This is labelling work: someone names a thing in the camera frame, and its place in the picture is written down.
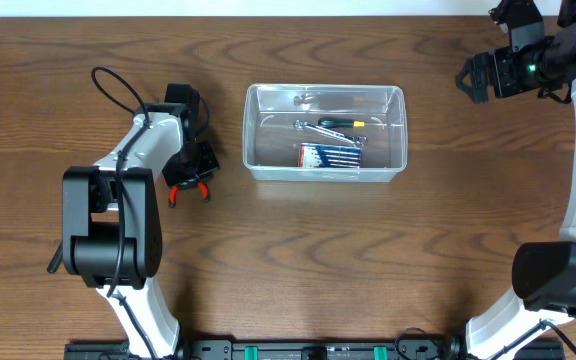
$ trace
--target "white plastic bin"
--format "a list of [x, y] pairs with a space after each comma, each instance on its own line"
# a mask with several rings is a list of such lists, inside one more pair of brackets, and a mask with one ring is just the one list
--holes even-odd
[[[302, 143], [348, 145], [294, 128], [322, 117], [366, 122], [333, 129], [366, 136], [360, 168], [300, 168]], [[244, 164], [257, 180], [389, 182], [406, 167], [404, 96], [396, 86], [254, 84], [243, 124]]]

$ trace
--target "black and yellow screwdriver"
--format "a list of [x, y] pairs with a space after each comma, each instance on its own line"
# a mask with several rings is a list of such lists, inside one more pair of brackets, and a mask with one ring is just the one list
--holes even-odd
[[339, 128], [339, 127], [355, 128], [364, 126], [386, 126], [386, 124], [382, 123], [365, 122], [353, 119], [339, 119], [335, 117], [320, 118], [318, 125], [326, 129]]

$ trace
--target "wooden table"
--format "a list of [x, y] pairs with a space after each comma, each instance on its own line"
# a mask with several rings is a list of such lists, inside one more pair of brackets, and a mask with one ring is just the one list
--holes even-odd
[[[45, 270], [63, 172], [130, 126], [94, 88], [96, 65], [147, 100], [189, 82], [212, 106], [213, 201], [182, 192], [171, 210], [156, 185], [159, 276], [184, 326], [238, 339], [460, 331], [508, 289], [521, 243], [557, 240], [571, 183], [572, 106], [536, 93], [473, 105], [454, 85], [468, 56], [506, 43], [484, 17], [0, 19], [0, 359], [124, 338], [80, 278]], [[253, 83], [400, 86], [408, 167], [389, 184], [256, 182], [241, 155]], [[564, 330], [576, 343], [576, 322]]]

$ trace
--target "white panel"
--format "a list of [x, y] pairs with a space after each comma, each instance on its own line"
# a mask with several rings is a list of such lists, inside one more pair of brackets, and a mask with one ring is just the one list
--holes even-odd
[[[560, 1], [535, 0], [543, 15]], [[499, 0], [0, 0], [0, 16], [488, 15]]]

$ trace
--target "white wall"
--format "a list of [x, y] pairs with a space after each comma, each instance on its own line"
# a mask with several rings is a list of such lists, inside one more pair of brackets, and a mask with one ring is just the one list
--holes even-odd
[[[535, 0], [557, 15], [559, 0]], [[499, 0], [0, 0], [0, 16], [487, 15]]]

